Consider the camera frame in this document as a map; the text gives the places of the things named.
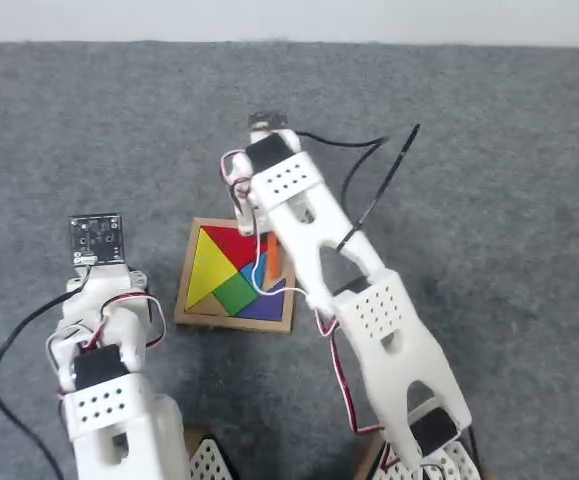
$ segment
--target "red triangle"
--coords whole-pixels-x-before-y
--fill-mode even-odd
[[[237,228],[211,227],[203,225],[202,229],[218,245],[222,253],[238,270],[256,259],[256,237],[243,237]],[[267,251],[267,242],[262,240],[260,254]]]

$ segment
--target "white robotic arm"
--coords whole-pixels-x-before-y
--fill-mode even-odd
[[[144,291],[146,276],[130,272],[122,260],[120,217],[76,217],[72,232],[81,277],[70,280],[67,290],[86,284],[63,304],[64,318],[47,340],[47,353],[58,374],[78,476],[190,478],[178,406],[154,394],[140,373],[151,329],[148,301],[166,324],[158,301]]]
[[[418,318],[398,273],[385,267],[362,231],[353,232],[295,132],[264,117],[252,128],[252,143],[221,160],[240,232],[277,235],[310,308],[335,317],[351,343],[384,439],[407,468],[418,468],[471,423],[442,348]],[[331,293],[322,275],[322,246],[338,248],[358,265],[362,288]],[[434,396],[409,411],[407,393],[416,381]]]

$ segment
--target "white wire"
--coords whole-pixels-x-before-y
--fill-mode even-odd
[[[108,305],[106,305],[104,310],[106,310],[107,308],[109,308],[111,305],[113,305],[115,303],[122,302],[125,300],[135,300],[136,298],[144,298],[146,300],[151,300],[152,302],[154,302],[156,304],[156,307],[158,308],[158,314],[160,315],[160,319],[162,320],[162,335],[160,336],[160,338],[158,338],[158,341],[156,343],[151,345],[151,347],[155,347],[156,345],[160,344],[160,342],[162,342],[164,340],[165,336],[167,335],[167,320],[165,318],[164,312],[162,311],[162,305],[160,305],[160,301],[156,297],[154,297],[153,295],[149,295],[148,293],[142,293],[140,295],[134,295],[134,293],[140,293],[140,292],[127,292],[127,293],[130,296],[123,297],[121,294],[119,296],[119,298],[117,298],[116,300],[114,300],[111,303],[109,303]],[[98,332],[105,327],[105,325],[107,324],[107,320],[110,318],[109,316],[105,315],[104,310],[102,312],[102,314],[103,314],[102,320],[98,324],[98,327],[96,328],[96,331],[93,333],[92,337],[100,335]]]
[[[256,282],[256,272],[258,271],[258,266],[260,265],[260,230],[258,229],[258,222],[254,217],[254,230],[256,231],[256,263],[253,266],[253,270],[251,270],[251,283],[253,284],[253,288],[256,292],[260,295],[264,295],[266,297],[273,297],[274,295],[278,295],[281,292],[298,292],[302,293],[307,298],[307,292],[305,292],[302,288],[298,287],[283,287],[279,288],[278,290],[274,290],[273,292],[265,292],[258,287],[258,283]]]
[[[307,298],[307,292],[304,291],[302,288],[298,288],[298,287],[283,287],[283,288],[279,288],[278,290],[274,290],[273,292],[265,292],[264,290],[262,290],[260,287],[258,287],[258,283],[256,282],[256,272],[258,271],[258,266],[260,265],[260,230],[258,229],[258,224],[256,222],[256,219],[253,219],[254,222],[254,230],[256,231],[256,263],[253,266],[253,270],[251,270],[251,284],[253,285],[253,288],[256,292],[258,292],[260,295],[264,295],[266,297],[273,297],[274,295],[278,295],[281,292],[298,292],[301,293],[305,296],[305,299]],[[329,328],[325,328],[325,326],[322,324],[322,321],[320,320],[320,314],[318,313],[318,310],[313,311],[314,315],[316,316],[316,325],[318,327],[318,331],[320,332],[320,335],[323,337],[328,337],[329,335],[331,335],[334,330],[336,328],[338,328],[338,321],[334,320],[333,322],[331,322],[331,324],[329,325]]]
[[[53,341],[60,334],[65,334],[71,330],[81,330],[81,329],[87,330],[88,333],[90,333],[91,336],[93,336],[93,332],[86,325],[82,325],[80,323],[74,323],[71,325],[67,325],[64,328],[61,328],[60,330],[56,330],[51,335],[49,335],[49,338],[47,338],[47,340],[45,341],[45,353],[47,354],[47,358],[49,359],[49,363],[51,364],[51,368],[53,369],[53,371],[56,375],[58,375],[59,367],[58,367],[58,361],[56,360],[56,357],[53,354],[53,349],[52,349]]]
[[[233,193],[234,195],[236,195],[236,197],[238,198],[247,198],[247,195],[249,195],[249,191],[251,189],[251,178],[247,178],[247,177],[241,177],[244,181],[240,181],[239,178],[237,178],[236,180],[234,180],[235,182],[239,182],[238,185],[236,185],[233,189]]]
[[[353,431],[353,418],[351,413],[351,405],[349,404],[349,399],[347,398],[347,394],[345,392],[345,384],[346,381],[342,377],[342,372],[338,371],[338,364],[336,363],[336,345],[333,341],[333,338],[329,341],[329,349],[331,350],[331,363],[333,364],[333,371],[336,374],[336,380],[338,380],[338,387],[340,388],[340,392],[342,393],[342,399],[345,402],[345,409],[347,410],[347,421],[349,422],[349,428]]]
[[[227,170],[225,168],[225,161],[229,158],[229,157],[233,157],[234,155],[237,155],[239,153],[245,153],[245,151],[243,149],[237,149],[237,150],[229,150],[227,153],[225,153],[222,157],[220,157],[220,175],[222,175],[222,179],[227,182]]]

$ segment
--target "purple triangle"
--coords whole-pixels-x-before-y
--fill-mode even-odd
[[[269,291],[275,292],[285,286],[285,280],[278,282]],[[236,315],[238,318],[253,318],[255,320],[282,320],[282,305],[285,300],[285,292],[277,295],[259,295],[256,300],[240,310]]]

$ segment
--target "tangram puzzle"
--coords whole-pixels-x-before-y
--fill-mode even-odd
[[[267,250],[263,235],[257,286],[265,292],[295,286],[290,262],[275,249],[269,261]],[[293,291],[258,294],[251,279],[255,260],[256,237],[240,235],[234,220],[195,218],[180,279],[176,323],[290,332]],[[276,262],[279,267],[270,268]]]

